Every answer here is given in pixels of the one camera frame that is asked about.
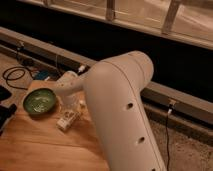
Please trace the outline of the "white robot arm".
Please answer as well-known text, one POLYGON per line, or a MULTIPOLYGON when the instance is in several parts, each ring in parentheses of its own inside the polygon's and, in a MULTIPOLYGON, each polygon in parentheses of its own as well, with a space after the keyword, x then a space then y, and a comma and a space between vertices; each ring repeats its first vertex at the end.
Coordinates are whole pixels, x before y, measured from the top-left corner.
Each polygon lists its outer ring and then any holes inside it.
POLYGON ((54 91, 62 96, 85 93, 110 171, 167 171, 141 100, 153 73, 151 59, 131 51, 54 84, 54 91))

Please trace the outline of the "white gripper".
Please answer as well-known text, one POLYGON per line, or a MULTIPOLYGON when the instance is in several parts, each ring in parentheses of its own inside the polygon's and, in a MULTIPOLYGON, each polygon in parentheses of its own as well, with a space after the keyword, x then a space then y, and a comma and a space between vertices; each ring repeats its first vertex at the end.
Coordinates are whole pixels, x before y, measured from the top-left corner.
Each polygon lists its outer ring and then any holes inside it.
POLYGON ((86 108, 86 102, 84 100, 81 100, 76 94, 63 96, 61 100, 62 108, 64 110, 72 110, 74 112, 77 112, 81 108, 86 108))

